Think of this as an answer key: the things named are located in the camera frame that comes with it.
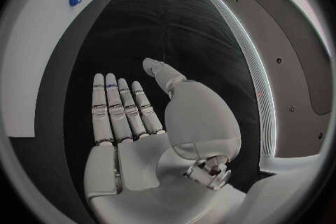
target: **robotic hand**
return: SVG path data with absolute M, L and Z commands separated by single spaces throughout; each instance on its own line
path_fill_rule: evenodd
M 159 145 L 152 149 L 145 147 L 142 150 L 156 152 L 153 167 L 157 167 L 158 159 L 167 150 L 166 147 L 171 147 L 180 159 L 189 161 L 185 176 L 208 188 L 221 189 L 231 173 L 226 170 L 226 163 L 237 156 L 241 145 L 239 126 L 232 111 L 210 88 L 187 80 L 163 62 L 146 58 L 143 68 L 171 99 L 165 110 L 167 132 L 163 130 L 139 82 L 132 83 L 134 101 L 126 80 L 121 78 L 117 82 L 113 74 L 108 74 L 105 79 L 107 106 L 104 77 L 96 74 L 92 121 L 97 146 L 91 150 L 86 165 L 87 197 L 118 193 L 119 170 L 127 170 L 129 159 L 136 162 L 136 159 L 141 158 L 134 154 L 133 157 L 125 155 L 123 150 L 132 147 L 131 150 L 141 155 L 136 145 L 143 147 L 159 136 L 167 137 L 167 142 L 160 142 L 165 146 Z

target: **robot finger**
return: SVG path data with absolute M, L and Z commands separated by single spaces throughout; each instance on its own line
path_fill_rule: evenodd
M 140 118 L 140 114 L 137 106 L 134 103 L 133 97 L 130 94 L 130 90 L 128 88 L 127 82 L 125 79 L 121 78 L 118 80 L 119 92 L 122 97 L 123 105 L 125 107 L 125 113 L 132 129 L 134 139 L 138 139 L 139 137 L 148 136 L 146 129 L 142 123 Z
M 124 107 L 120 99 L 118 85 L 116 84 L 115 76 L 112 73 L 106 75 L 106 93 L 108 96 L 110 119 L 116 142 L 133 141 L 132 131 L 130 130 Z
M 97 144 L 110 144 L 113 141 L 106 106 L 104 76 L 96 74 L 92 90 L 92 125 Z
M 149 134 L 165 133 L 162 124 L 154 112 L 141 84 L 138 81 L 132 83 L 132 91 L 134 93 L 137 106 L 141 112 L 141 119 Z
M 142 62 L 142 66 L 148 75 L 155 78 L 157 84 L 170 98 L 173 94 L 174 85 L 186 80 L 186 77 L 179 71 L 164 62 L 146 58 Z

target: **blue plastic part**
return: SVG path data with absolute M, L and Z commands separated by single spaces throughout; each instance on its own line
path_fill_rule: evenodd
M 70 0 L 70 6 L 75 6 L 75 5 L 77 5 L 77 4 L 79 4 L 79 3 L 81 3 L 82 2 L 82 0 Z

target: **blue knob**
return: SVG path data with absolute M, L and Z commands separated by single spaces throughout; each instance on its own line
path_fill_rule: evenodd
M 77 4 L 79 4 L 79 3 L 81 3 L 82 2 L 82 0 L 70 0 L 70 6 L 75 6 L 75 5 L 77 5 Z

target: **black fabric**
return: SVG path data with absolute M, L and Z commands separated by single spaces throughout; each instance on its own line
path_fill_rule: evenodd
M 83 43 L 64 110 L 69 170 L 82 199 L 83 172 L 94 145 L 91 102 L 95 73 L 112 72 L 129 85 L 139 81 L 164 122 L 169 99 L 142 69 L 145 57 L 172 65 L 228 103 L 242 138 L 240 154 L 229 164 L 230 184 L 246 192 L 259 179 L 258 108 L 244 56 L 220 14 L 209 0 L 112 0 Z

